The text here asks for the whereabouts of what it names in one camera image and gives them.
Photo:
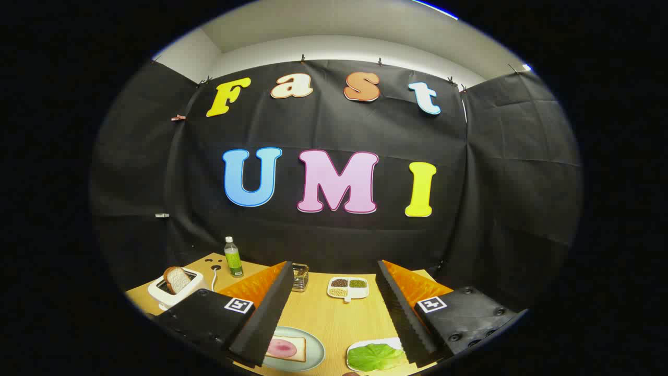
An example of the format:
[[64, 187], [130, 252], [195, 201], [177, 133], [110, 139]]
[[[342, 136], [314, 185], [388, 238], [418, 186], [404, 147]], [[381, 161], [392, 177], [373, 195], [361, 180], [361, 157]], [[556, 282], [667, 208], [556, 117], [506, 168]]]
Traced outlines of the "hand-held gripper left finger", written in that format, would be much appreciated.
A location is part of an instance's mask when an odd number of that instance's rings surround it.
[[220, 292], [198, 289], [153, 320], [219, 362], [259, 367], [293, 282], [293, 262], [284, 261]]

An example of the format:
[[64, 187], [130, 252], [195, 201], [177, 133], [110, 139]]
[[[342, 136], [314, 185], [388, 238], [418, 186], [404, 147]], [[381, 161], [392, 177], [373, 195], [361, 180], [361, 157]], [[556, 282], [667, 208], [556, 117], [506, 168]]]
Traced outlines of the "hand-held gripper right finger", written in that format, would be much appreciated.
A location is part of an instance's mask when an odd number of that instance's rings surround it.
[[446, 366], [491, 343], [522, 319], [481, 290], [451, 289], [386, 260], [377, 262], [376, 284], [408, 362]]

